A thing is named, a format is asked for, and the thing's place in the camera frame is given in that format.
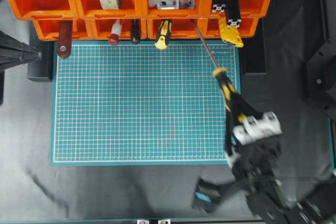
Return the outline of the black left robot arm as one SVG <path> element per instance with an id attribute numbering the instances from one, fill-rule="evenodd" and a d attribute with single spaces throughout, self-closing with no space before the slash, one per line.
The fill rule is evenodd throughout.
<path id="1" fill-rule="evenodd" d="M 1 31 L 1 72 L 6 69 L 41 60 L 41 52 Z"/>

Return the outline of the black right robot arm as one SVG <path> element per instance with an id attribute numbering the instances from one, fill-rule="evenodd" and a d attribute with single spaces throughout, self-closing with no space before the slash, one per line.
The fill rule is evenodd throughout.
<path id="1" fill-rule="evenodd" d="M 318 182 L 292 206 L 280 190 L 273 168 L 281 155 L 282 130 L 273 112 L 259 112 L 238 93 L 226 95 L 227 119 L 233 140 L 225 153 L 234 180 L 213 184 L 199 179 L 192 206 L 208 214 L 240 191 L 254 215 L 265 223 L 335 223 L 335 174 Z"/>

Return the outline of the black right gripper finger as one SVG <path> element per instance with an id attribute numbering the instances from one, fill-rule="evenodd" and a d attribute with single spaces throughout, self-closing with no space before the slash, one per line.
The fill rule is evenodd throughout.
<path id="1" fill-rule="evenodd" d="M 232 156 L 233 154 L 232 135 L 233 135 L 233 128 L 235 126 L 235 117 L 228 108 L 225 109 L 225 114 L 226 114 L 225 152 L 228 156 Z"/>
<path id="2" fill-rule="evenodd" d="M 244 119 L 254 116 L 261 119 L 263 113 L 254 109 L 240 94 L 231 94 L 230 96 L 230 113 L 234 123 L 243 123 Z"/>

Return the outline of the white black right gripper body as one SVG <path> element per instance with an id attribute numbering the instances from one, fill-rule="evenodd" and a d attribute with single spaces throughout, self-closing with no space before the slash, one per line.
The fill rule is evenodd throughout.
<path id="1" fill-rule="evenodd" d="M 265 112 L 258 120 L 254 116 L 248 116 L 242 124 L 233 127 L 234 138 L 241 145 L 281 134 L 280 122 L 273 112 Z"/>

